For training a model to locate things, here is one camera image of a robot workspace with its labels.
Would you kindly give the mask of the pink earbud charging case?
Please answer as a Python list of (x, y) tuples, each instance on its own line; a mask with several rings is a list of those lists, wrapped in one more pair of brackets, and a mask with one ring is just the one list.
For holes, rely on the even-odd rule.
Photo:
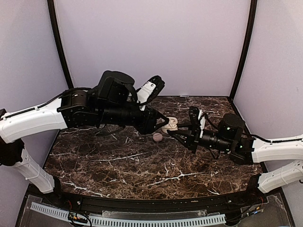
[(152, 138), (154, 142), (161, 142), (163, 140), (163, 135), (161, 133), (155, 133)]

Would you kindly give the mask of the white charging case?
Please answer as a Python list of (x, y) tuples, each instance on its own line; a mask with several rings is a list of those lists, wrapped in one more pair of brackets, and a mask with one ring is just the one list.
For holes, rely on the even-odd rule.
[(177, 131), (178, 130), (178, 120), (175, 117), (168, 117), (169, 123), (164, 125), (161, 130), (163, 133), (167, 134), (169, 131)]

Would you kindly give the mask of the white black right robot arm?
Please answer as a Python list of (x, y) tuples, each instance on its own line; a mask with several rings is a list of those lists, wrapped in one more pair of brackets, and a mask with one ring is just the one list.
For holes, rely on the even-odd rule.
[(199, 146), (228, 154), (228, 158), (238, 165), (291, 160), (274, 171), (254, 175), (250, 178), (242, 202), (252, 205), (260, 193), (303, 180), (303, 137), (302, 135), (264, 139), (257, 135), (245, 135), (245, 122), (237, 115), (228, 113), (218, 124), (216, 131), (205, 129), (207, 116), (204, 113), (190, 113), (190, 124), (181, 130), (168, 131), (168, 134), (184, 147), (196, 152)]

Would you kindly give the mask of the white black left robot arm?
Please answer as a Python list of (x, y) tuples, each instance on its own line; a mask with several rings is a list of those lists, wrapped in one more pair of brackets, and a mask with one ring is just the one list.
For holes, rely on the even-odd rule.
[(151, 134), (169, 122), (149, 106), (164, 86), (160, 76), (153, 76), (136, 89), (131, 76), (107, 70), (94, 88), (72, 88), (44, 104), (14, 113), (1, 109), (0, 162), (18, 170), (56, 206), (63, 206), (67, 196), (60, 191), (59, 180), (32, 159), (22, 139), (44, 131), (109, 124)]

